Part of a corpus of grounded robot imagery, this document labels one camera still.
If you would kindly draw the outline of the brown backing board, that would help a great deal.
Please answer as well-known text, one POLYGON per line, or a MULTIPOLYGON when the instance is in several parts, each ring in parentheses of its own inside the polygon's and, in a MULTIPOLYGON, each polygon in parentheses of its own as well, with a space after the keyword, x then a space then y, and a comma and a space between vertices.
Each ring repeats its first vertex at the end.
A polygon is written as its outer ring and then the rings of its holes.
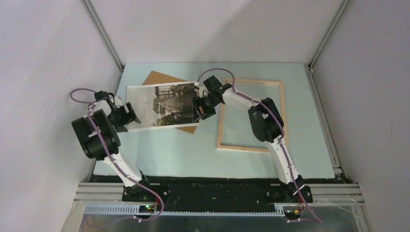
MULTIPOLYGON (((154 85, 154 84, 164 84, 164 83, 176 83, 176 82, 184 82, 185 80, 173 77, 161 72, 151 71, 149 75, 146 77, 142 85, 154 85)), ((177 128, 180 131, 184 131, 190 134, 194 134, 196 130, 196 126, 188 126, 188 127, 180 127, 177 128)))

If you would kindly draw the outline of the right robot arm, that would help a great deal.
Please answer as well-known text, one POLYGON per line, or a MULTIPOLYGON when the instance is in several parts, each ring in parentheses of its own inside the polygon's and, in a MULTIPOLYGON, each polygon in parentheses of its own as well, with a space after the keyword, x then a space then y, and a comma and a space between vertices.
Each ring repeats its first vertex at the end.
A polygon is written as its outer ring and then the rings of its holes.
POLYGON ((273 157, 278 178, 283 184, 282 198, 287 202, 298 199, 305 188, 305 181, 297 171, 285 143, 284 121, 271 98, 257 100, 239 92, 233 84, 222 84, 215 76, 203 83, 195 82, 199 93, 192 98, 193 121, 205 120, 216 114, 219 104, 233 105, 248 113, 254 136, 265 144, 273 157))

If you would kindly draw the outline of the black and white photo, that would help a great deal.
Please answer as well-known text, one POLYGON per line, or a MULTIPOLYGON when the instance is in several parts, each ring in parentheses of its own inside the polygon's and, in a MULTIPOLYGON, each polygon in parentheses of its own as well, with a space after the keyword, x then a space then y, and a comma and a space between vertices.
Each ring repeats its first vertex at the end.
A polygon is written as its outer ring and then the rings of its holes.
POLYGON ((193 81, 127 86, 129 102, 140 122, 126 125, 128 131, 198 126, 193 119, 192 98, 197 96, 193 81))

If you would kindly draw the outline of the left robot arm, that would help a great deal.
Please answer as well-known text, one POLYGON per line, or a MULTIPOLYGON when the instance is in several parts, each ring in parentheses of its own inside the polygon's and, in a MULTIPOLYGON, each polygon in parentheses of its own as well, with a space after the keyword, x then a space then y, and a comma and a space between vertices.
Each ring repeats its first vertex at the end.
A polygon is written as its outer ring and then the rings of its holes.
POLYGON ((112 92, 92 90, 95 100, 82 101, 88 106, 86 114, 72 121, 72 128, 83 152, 89 159, 101 161, 112 168, 124 185, 124 194, 148 201, 153 188, 139 169, 132 167, 120 151, 119 133, 126 126, 140 123, 130 102, 123 103, 112 92))

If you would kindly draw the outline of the white wooden picture frame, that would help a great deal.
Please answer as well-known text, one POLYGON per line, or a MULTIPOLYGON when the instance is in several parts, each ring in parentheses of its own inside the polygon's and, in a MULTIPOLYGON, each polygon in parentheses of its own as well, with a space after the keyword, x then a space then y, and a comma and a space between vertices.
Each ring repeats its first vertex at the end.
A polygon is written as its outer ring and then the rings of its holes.
MULTIPOLYGON (((280 115, 282 116, 284 122, 284 131, 287 130, 287 121, 286 121, 286 104, 285 104, 285 93, 284 93, 284 84, 281 81, 271 81, 271 80, 257 80, 257 79, 244 79, 238 78, 235 80, 236 84, 250 84, 250 85, 262 85, 262 86, 276 86, 279 88, 279 101, 280 101, 280 115)), ((219 116, 219 127, 218 127, 218 137, 217 137, 217 150, 232 150, 232 151, 241 151, 241 152, 260 152, 260 153, 269 153, 269 150, 264 146, 263 148, 254 148, 254 147, 244 147, 244 146, 231 146, 222 144, 223 128, 224 128, 224 113, 225 105, 220 106, 220 116, 219 116)))

